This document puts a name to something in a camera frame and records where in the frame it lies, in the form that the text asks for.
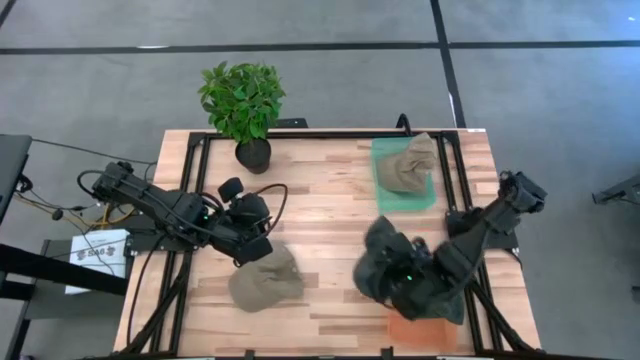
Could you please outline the green potted plant black pot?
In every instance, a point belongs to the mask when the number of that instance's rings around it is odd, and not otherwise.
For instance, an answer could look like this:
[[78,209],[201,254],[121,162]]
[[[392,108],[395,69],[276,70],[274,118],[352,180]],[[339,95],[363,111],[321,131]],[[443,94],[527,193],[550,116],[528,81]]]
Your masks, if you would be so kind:
[[236,143],[237,161],[253,174],[270,166],[268,132],[276,125],[286,93],[275,66],[225,61],[201,71],[197,90],[208,124]]

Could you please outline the black aluminium table frame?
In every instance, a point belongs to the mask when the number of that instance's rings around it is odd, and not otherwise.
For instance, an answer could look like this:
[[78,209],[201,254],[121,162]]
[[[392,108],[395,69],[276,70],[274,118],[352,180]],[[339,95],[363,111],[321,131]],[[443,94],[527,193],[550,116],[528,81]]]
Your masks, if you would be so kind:
[[[430,248],[447,238],[445,213],[488,205],[497,195],[498,176],[488,136],[480,130],[431,130],[444,145],[443,175],[433,172],[436,200],[428,209],[388,214],[408,237],[422,236]],[[168,310],[155,335],[153,350],[176,348],[178,357],[241,357],[246,349],[255,359],[290,357],[337,360],[341,356],[374,356],[393,348],[394,357],[471,355],[476,348],[491,349],[495,325],[490,324],[474,298],[471,313],[457,329],[453,351],[419,350],[396,345],[388,335],[389,309],[356,290],[352,268],[364,250],[363,233],[378,216],[371,166],[374,137],[406,135],[401,129],[275,130],[270,168],[261,175],[246,171],[235,159],[235,143],[213,132],[165,132],[154,184],[166,189],[188,188],[216,193],[230,177],[239,177],[245,189],[255,191],[272,183],[289,187],[285,210],[271,239],[286,241],[305,280],[302,299],[287,300],[258,313],[245,313],[231,301],[227,282],[234,271],[231,259],[207,247],[191,257],[182,322],[176,305]],[[155,252],[143,275],[132,320],[133,291],[146,254],[135,259],[114,350],[126,346],[157,306],[169,278],[179,272],[183,255]],[[521,338],[540,347],[535,320],[521,266],[504,250],[489,250],[479,275],[491,288],[496,306]]]

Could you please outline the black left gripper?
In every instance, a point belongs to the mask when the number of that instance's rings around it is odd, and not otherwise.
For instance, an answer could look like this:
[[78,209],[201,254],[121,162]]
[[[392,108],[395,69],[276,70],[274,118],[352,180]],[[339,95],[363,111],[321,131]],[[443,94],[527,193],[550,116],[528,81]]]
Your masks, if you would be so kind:
[[[223,203],[232,201],[244,191],[244,186],[238,177],[232,177],[218,187],[218,194]],[[247,193],[234,200],[234,222],[247,227],[264,227],[269,220],[270,211],[264,199],[255,194]]]

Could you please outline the dark grey monitor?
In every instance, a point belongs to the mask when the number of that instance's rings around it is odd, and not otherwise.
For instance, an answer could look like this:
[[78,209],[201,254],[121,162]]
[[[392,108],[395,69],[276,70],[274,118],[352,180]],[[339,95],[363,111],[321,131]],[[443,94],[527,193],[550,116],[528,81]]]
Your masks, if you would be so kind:
[[0,224],[14,193],[33,188],[32,181],[23,174],[31,143],[29,135],[0,134]]

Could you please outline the khaki baseball cap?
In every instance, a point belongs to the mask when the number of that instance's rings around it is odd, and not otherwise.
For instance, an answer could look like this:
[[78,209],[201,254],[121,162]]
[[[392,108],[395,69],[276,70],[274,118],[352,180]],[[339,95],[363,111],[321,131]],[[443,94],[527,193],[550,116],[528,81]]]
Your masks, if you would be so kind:
[[245,312],[259,312],[304,294],[304,280],[293,253],[285,242],[271,245],[271,253],[242,265],[229,279],[231,299]]
[[427,134],[413,136],[404,148],[376,160],[379,184],[387,191],[426,195],[427,175],[435,166],[436,145]]

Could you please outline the white printed cardboard box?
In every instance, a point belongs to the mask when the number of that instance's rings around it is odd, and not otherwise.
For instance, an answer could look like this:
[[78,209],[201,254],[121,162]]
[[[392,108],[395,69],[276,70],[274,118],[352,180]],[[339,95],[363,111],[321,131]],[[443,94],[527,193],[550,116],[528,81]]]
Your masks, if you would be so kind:
[[125,277],[124,248],[129,232],[124,229],[96,230],[71,240],[69,262],[90,270]]

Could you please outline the dark grey side table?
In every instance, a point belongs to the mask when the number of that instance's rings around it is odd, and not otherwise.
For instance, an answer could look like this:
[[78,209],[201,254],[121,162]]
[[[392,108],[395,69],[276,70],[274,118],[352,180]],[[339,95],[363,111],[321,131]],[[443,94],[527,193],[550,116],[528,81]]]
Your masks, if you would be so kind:
[[128,281],[68,262],[71,242],[46,240],[38,254],[0,243],[0,299],[23,303],[5,360],[18,360],[33,320],[111,316]]

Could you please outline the dark green baseball cap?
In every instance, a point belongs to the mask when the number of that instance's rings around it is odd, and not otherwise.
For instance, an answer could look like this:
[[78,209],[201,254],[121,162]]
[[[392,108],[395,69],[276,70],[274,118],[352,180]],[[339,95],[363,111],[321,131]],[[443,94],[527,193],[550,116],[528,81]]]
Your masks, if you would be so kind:
[[463,324],[461,289],[451,284],[432,254],[426,267],[399,267],[400,239],[411,240],[386,217],[380,216],[371,224],[364,236],[365,252],[353,269],[356,288],[407,320],[444,318]]

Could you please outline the orange translucent plastic tray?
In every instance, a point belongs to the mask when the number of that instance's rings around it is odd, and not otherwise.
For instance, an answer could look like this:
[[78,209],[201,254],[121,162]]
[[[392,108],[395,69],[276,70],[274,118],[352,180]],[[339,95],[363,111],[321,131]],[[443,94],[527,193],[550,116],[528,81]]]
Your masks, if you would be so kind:
[[458,326],[444,318],[407,320],[391,313],[387,321],[388,335],[396,344],[419,350],[453,351],[457,347]]

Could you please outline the green translucent plastic tray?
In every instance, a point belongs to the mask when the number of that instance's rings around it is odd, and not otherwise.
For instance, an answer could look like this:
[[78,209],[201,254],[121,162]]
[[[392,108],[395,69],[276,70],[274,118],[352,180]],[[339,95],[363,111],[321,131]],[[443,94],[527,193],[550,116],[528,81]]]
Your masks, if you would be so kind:
[[376,175],[376,160],[383,155],[401,151],[412,137],[401,138],[374,138],[371,143],[371,166],[374,179],[375,195],[378,213],[381,215],[396,212],[422,211],[431,207],[435,203],[436,194],[433,182],[433,170],[427,175],[427,194],[412,195],[394,193],[385,190],[379,184]]

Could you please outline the grey stand leg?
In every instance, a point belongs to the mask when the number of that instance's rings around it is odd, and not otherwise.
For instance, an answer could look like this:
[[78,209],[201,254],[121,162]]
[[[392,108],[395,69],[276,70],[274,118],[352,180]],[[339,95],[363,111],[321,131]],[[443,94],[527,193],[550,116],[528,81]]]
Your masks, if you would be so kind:
[[622,201],[640,205],[640,173],[631,176],[611,187],[592,194],[595,204],[606,204],[610,201]]

